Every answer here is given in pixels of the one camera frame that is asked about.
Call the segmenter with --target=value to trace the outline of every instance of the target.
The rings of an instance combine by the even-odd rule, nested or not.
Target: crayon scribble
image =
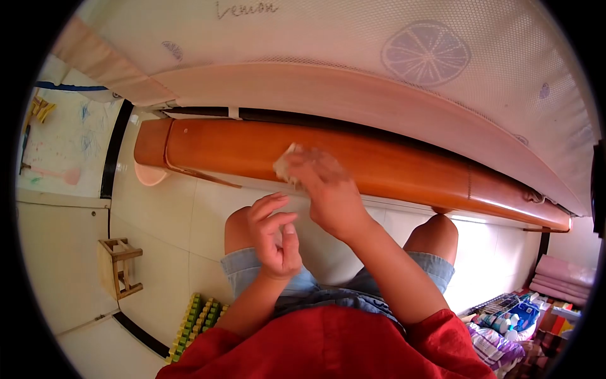
[[[82,123],[84,123],[84,121],[86,121],[88,116],[90,116],[90,112],[88,111],[89,104],[90,104],[90,101],[87,101],[87,102],[83,101],[80,103],[79,116],[80,116],[80,121]]]
[[[92,130],[85,130],[84,134],[80,136],[80,150],[84,155],[84,159],[89,159],[91,156],[97,156],[101,146],[97,141],[95,132]]]

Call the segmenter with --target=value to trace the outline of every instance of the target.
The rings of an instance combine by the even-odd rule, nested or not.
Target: left hand
[[[278,212],[271,215],[287,203],[288,196],[276,192],[255,201],[248,212],[248,227],[262,264],[261,274],[274,280],[290,280],[301,271],[299,238],[292,225],[297,214]]]

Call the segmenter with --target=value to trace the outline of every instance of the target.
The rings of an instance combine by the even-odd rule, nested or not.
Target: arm
[[[215,327],[248,338],[271,318],[276,300],[288,280],[276,280],[261,272],[257,279],[238,296]]]
[[[271,318],[276,300],[290,279],[301,270],[299,239],[292,221],[296,213],[271,213],[288,203],[288,196],[274,193],[257,200],[248,213],[248,225],[255,242],[261,271],[238,296],[216,327],[248,338]]]
[[[333,157],[313,150],[292,153],[287,159],[289,175],[310,195],[312,220],[351,247],[402,324],[415,324],[448,309],[427,274],[370,217],[355,182]]]

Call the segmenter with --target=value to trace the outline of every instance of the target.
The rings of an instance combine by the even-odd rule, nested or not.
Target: lemon print
[[[455,79],[471,59],[465,41],[432,20],[416,21],[397,32],[381,55],[386,68],[398,78],[424,87]]]

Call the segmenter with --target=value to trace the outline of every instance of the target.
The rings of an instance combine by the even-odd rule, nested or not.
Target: white tiled floor
[[[139,123],[144,118],[154,116],[140,115]],[[134,270],[144,289],[119,304],[135,323],[170,344],[192,292],[233,301],[219,264],[224,254],[223,225],[232,212],[269,191],[235,189],[177,173],[157,186],[145,187],[133,170],[138,131],[138,125],[129,123],[124,134],[110,229],[112,238],[125,236],[133,246],[143,248]],[[400,245],[430,217],[376,204],[368,211]],[[311,221],[308,207],[309,200],[302,196],[291,196],[287,206],[287,211],[299,213],[295,226],[304,264],[320,283],[343,283],[362,263],[345,244]],[[538,252],[540,233],[469,221],[454,223],[459,230],[456,273],[444,294],[453,311],[461,312],[524,283]]]

